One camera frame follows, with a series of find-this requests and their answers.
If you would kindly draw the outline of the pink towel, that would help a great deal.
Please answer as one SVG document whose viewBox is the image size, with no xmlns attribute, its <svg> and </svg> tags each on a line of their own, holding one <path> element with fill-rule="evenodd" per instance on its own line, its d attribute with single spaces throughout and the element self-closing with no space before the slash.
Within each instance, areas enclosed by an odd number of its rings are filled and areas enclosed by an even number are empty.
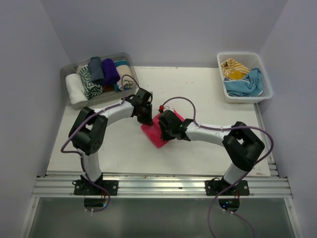
<svg viewBox="0 0 317 238">
<path fill-rule="evenodd" d="M 143 133 L 147 136 L 147 138 L 157 147 L 161 148 L 165 144 L 167 144 L 169 141 L 174 140 L 175 137 L 172 137 L 171 135 L 167 134 L 165 131 L 162 131 L 160 124 L 159 124 L 159 117 L 161 114 L 164 114 L 169 110 L 165 110 L 164 112 L 158 113 L 153 118 L 153 124 L 152 125 L 141 125 L 141 130 Z"/>
</svg>

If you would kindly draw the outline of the grey plastic bin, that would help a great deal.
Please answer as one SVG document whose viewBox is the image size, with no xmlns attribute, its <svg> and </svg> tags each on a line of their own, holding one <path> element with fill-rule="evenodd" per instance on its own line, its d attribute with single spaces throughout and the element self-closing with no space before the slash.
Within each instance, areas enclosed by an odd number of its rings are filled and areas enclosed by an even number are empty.
<svg viewBox="0 0 317 238">
<path fill-rule="evenodd" d="M 104 59 L 112 59 L 114 61 L 114 63 L 117 62 L 123 62 L 125 61 L 127 63 L 127 66 L 129 67 L 130 71 L 131 71 L 131 76 L 137 81 L 137 75 L 136 72 L 134 70 L 132 61 L 130 56 L 127 53 L 119 53 L 119 54 L 114 54 L 114 55 L 110 55 L 110 56 L 105 56 L 105 57 L 101 57 L 101 60 Z M 60 78 L 61 80 L 65 80 L 66 76 L 72 74 L 72 73 L 76 73 L 77 69 L 79 68 L 79 66 L 83 66 L 86 65 L 89 62 L 88 60 L 85 60 L 83 62 L 79 62 L 79 63 L 75 63 L 75 64 L 70 64 L 70 65 L 66 65 L 64 66 L 61 70 L 60 70 Z M 66 101 L 66 105 L 68 107 L 72 107 L 74 109 L 80 109 L 82 107 L 85 106 L 94 106 L 96 104 L 100 104 L 100 103 L 105 103 L 105 102 L 109 102 L 115 99 L 119 99 L 121 97 L 121 94 L 119 92 L 104 92 L 101 95 L 95 96 L 93 99 L 89 99 L 87 102 L 80 102 L 77 104 L 71 104 L 70 102 L 70 97 L 69 97 L 69 93 L 66 92 L 67 95 L 67 101 Z"/>
</svg>

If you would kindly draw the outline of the light blue towel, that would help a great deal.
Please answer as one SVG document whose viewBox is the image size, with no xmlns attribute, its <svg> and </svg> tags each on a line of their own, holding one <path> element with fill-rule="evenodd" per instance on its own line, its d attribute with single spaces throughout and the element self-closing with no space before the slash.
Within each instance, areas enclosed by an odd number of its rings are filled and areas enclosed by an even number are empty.
<svg viewBox="0 0 317 238">
<path fill-rule="evenodd" d="M 259 97 L 264 90 L 262 72 L 256 67 L 239 80 L 225 77 L 224 86 L 228 95 L 232 97 Z"/>
</svg>

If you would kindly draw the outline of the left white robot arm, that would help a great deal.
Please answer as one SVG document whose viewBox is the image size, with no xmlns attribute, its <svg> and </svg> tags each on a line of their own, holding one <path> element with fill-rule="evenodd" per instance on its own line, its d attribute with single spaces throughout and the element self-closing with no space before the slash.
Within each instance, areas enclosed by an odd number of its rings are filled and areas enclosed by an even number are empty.
<svg viewBox="0 0 317 238">
<path fill-rule="evenodd" d="M 105 108 L 81 109 L 60 150 L 63 154 L 79 155 L 83 173 L 76 181 L 77 187 L 82 188 L 85 185 L 86 190 L 93 195 L 102 191 L 103 174 L 98 151 L 104 142 L 106 128 L 133 117 L 141 124 L 153 125 L 152 100 L 152 93 L 140 88 L 136 94 L 124 96 L 119 102 Z"/>
</svg>

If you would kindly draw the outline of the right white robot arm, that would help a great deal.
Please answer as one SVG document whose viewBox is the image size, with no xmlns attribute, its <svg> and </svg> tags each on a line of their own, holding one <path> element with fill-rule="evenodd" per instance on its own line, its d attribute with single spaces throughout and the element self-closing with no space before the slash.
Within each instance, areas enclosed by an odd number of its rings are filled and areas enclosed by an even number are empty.
<svg viewBox="0 0 317 238">
<path fill-rule="evenodd" d="M 231 165 L 221 178 L 218 189 L 233 194 L 238 189 L 237 180 L 251 171 L 263 152 L 264 143 L 242 122 L 236 122 L 229 130 L 198 126 L 192 119 L 181 120 L 176 113 L 166 110 L 158 117 L 161 137 L 164 141 L 202 141 L 225 148 Z"/>
</svg>

